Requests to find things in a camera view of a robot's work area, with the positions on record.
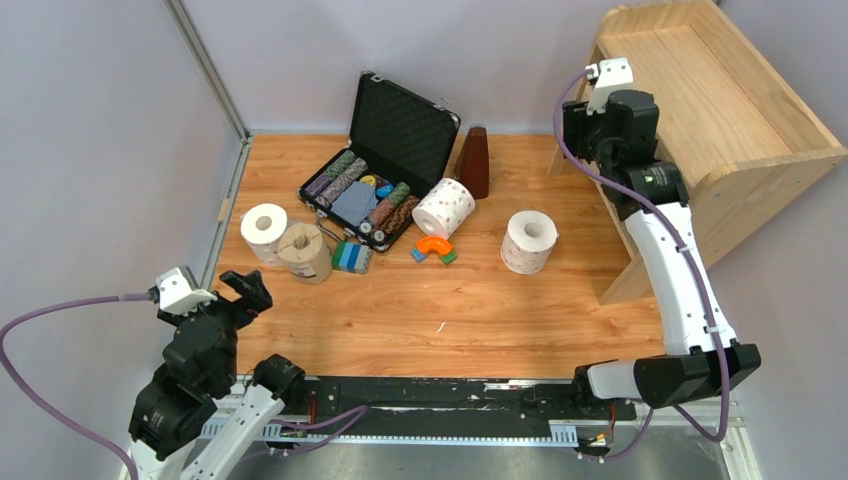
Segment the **brown roll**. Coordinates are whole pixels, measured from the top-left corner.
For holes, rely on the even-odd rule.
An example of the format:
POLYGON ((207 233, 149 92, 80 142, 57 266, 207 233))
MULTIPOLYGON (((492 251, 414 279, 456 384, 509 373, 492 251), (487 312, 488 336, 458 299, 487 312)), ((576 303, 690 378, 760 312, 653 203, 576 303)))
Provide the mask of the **brown roll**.
POLYGON ((329 246, 313 224, 298 222, 288 227, 280 238, 277 255, 301 283, 320 284, 332 272, 329 246))

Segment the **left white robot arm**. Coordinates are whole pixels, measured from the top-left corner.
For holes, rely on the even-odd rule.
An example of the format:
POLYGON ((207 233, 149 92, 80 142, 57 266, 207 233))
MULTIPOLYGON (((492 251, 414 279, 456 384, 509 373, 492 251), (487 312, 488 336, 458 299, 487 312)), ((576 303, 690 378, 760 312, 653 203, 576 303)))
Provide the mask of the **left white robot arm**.
POLYGON ((258 270, 228 270, 219 279, 237 299, 200 288, 186 266, 157 277, 145 295, 158 319, 175 331, 162 365, 135 400, 129 425, 133 479, 224 479, 274 415, 305 403, 304 370, 273 354, 256 365, 223 428, 194 460, 188 458, 217 401, 237 383, 239 330, 273 305, 258 270))

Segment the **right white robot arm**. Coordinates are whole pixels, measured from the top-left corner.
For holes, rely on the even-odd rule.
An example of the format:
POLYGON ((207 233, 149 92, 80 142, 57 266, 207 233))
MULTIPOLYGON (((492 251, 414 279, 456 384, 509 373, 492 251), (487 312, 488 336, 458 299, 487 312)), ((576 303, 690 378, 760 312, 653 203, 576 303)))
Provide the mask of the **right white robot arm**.
POLYGON ((611 93, 601 107, 569 101, 560 115, 565 154, 590 174, 635 242, 656 297, 665 352, 634 361, 581 366, 571 403, 596 417, 611 399, 677 406, 729 392, 762 365, 759 348, 741 343, 720 308, 693 232, 679 168, 656 158, 659 108, 651 94, 611 93))

